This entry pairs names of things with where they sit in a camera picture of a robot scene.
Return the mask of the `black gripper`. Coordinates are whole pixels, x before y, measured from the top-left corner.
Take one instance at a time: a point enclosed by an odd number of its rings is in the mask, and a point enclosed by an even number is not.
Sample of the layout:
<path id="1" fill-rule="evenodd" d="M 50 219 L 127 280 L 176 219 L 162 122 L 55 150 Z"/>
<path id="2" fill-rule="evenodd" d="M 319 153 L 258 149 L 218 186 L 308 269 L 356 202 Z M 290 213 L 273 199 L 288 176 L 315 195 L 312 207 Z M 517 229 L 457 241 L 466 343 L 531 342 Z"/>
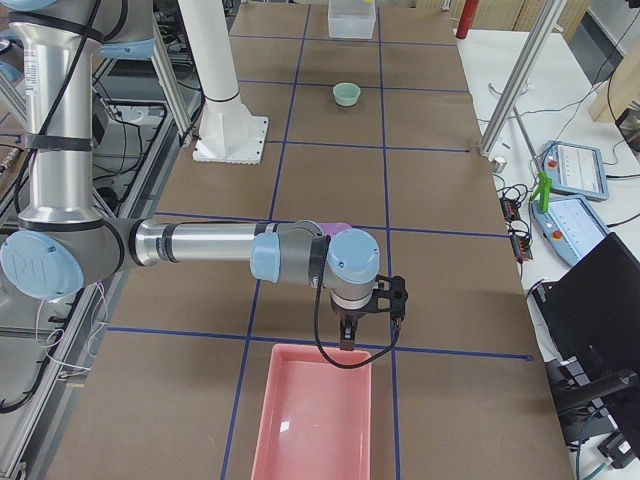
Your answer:
<path id="1" fill-rule="evenodd" d="M 333 306 L 333 312 L 340 320 L 339 348 L 342 351 L 353 351 L 356 344 L 357 325 L 365 315 L 361 310 L 349 310 L 339 305 Z"/>

